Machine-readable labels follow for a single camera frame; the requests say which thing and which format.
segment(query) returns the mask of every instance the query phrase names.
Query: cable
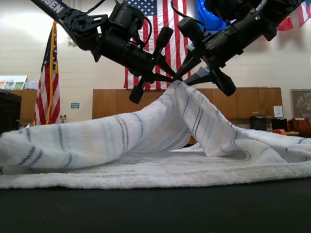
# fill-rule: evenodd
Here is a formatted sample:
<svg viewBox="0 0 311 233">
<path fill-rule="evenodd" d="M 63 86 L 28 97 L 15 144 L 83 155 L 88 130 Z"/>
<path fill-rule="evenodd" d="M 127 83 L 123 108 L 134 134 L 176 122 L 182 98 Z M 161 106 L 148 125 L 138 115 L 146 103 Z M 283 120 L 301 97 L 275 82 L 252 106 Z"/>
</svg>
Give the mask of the cable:
<svg viewBox="0 0 311 233">
<path fill-rule="evenodd" d="M 94 11 L 97 7 L 99 7 L 101 4 L 103 4 L 103 2 L 106 1 L 106 0 L 101 0 L 99 1 L 99 3 L 97 3 L 95 6 L 93 6 L 91 9 L 89 9 L 86 13 L 89 14 L 91 13 L 92 11 Z"/>
<path fill-rule="evenodd" d="M 147 20 L 147 22 L 149 23 L 149 27 L 150 27 L 149 36 L 148 36 L 147 40 L 145 41 L 145 43 L 147 44 L 147 43 L 148 43 L 148 41 L 149 41 L 149 39 L 150 39 L 150 37 L 151 37 L 151 33 L 152 33 L 152 24 L 151 24 L 151 22 L 150 22 L 150 20 L 148 19 L 148 17 L 147 17 L 147 16 L 145 16 L 145 19 L 146 19 L 146 20 Z"/>
<path fill-rule="evenodd" d="M 181 13 L 180 11 L 178 11 L 178 10 L 175 8 L 175 6 L 174 6 L 173 0 L 171 0 L 171 7 L 172 7 L 173 11 L 175 11 L 176 14 L 178 14 L 178 15 L 180 15 L 180 16 L 182 16 L 182 17 L 193 18 L 193 17 L 190 17 L 190 16 L 185 15 L 185 14 Z M 201 24 L 201 25 L 203 26 L 203 32 L 206 32 L 206 24 L 205 24 L 204 22 L 202 22 L 202 21 L 196 19 L 196 18 L 193 18 L 193 19 L 194 19 L 197 23 Z"/>
</svg>

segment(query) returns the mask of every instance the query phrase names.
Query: green sign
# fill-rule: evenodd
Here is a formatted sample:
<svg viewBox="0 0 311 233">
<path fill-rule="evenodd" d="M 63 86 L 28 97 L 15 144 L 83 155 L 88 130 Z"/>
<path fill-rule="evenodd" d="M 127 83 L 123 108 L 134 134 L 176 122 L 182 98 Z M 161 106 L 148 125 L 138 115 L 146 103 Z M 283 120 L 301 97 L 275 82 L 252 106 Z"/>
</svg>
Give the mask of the green sign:
<svg viewBox="0 0 311 233">
<path fill-rule="evenodd" d="M 71 109 L 79 109 L 80 103 L 71 103 Z"/>
</svg>

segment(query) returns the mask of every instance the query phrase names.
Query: american flag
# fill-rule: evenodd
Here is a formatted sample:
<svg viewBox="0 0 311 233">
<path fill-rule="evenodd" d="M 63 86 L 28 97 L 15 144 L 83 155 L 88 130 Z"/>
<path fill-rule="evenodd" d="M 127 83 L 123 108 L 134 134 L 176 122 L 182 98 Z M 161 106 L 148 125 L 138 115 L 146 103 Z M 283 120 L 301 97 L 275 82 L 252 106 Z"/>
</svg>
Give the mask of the american flag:
<svg viewBox="0 0 311 233">
<path fill-rule="evenodd" d="M 126 3 L 140 9 L 151 21 L 152 34 L 149 42 L 144 47 L 145 50 L 153 53 L 156 46 L 156 39 L 164 26 L 174 29 L 174 33 L 170 39 L 169 44 L 163 50 L 163 55 L 166 55 L 167 63 L 176 72 L 183 61 L 185 60 L 189 41 L 184 38 L 179 29 L 177 23 L 182 19 L 179 15 L 174 13 L 171 8 L 171 0 L 125 0 Z M 174 0 L 174 6 L 182 13 L 187 13 L 187 1 L 186 0 Z M 146 41 L 149 35 L 149 25 L 145 20 L 141 30 L 139 30 L 140 39 Z M 170 77 L 169 74 L 161 70 L 156 66 L 153 70 L 154 73 L 159 73 Z M 182 78 L 185 80 L 190 76 L 190 72 L 184 75 Z M 125 69 L 125 83 L 124 88 L 133 89 L 139 82 L 138 77 L 134 77 L 129 70 Z M 163 90 L 166 89 L 170 83 L 157 81 L 154 84 L 147 83 L 145 90 Z"/>
<path fill-rule="evenodd" d="M 299 25 L 301 27 L 309 18 L 311 18 L 310 1 L 304 1 L 300 6 L 298 6 L 298 15 Z"/>
<path fill-rule="evenodd" d="M 57 31 L 54 22 L 41 68 L 35 105 L 35 125 L 61 123 L 59 96 Z"/>
<path fill-rule="evenodd" d="M 311 8 L 310 8 L 310 1 L 304 1 L 300 4 L 297 8 L 298 10 L 298 17 L 299 17 L 299 26 L 302 27 L 305 22 L 311 18 Z M 278 26 L 279 31 L 288 31 L 293 29 L 293 23 L 290 17 L 287 17 L 280 25 Z"/>
</svg>

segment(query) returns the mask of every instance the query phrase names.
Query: small figurine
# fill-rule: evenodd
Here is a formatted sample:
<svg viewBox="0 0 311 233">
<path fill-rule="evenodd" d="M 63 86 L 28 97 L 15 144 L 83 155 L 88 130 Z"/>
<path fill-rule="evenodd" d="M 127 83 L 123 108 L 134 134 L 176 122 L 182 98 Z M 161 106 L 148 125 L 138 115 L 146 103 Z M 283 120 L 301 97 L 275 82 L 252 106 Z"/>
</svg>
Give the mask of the small figurine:
<svg viewBox="0 0 311 233">
<path fill-rule="evenodd" d="M 60 116 L 60 119 L 62 123 L 65 123 L 65 120 L 67 119 L 67 115 Z"/>
</svg>

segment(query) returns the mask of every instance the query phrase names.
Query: bulletin board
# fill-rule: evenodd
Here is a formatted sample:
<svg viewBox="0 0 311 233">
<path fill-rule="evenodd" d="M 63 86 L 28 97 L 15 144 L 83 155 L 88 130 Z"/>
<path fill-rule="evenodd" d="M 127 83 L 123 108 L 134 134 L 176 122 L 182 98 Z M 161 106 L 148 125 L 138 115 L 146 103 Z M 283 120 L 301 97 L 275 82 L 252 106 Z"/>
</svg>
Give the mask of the bulletin board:
<svg viewBox="0 0 311 233">
<path fill-rule="evenodd" d="M 311 90 L 292 89 L 291 99 L 294 118 L 311 119 Z"/>
<path fill-rule="evenodd" d="M 2 76 L 0 75 L 0 89 L 22 90 L 27 80 L 26 75 L 22 76 Z"/>
</svg>

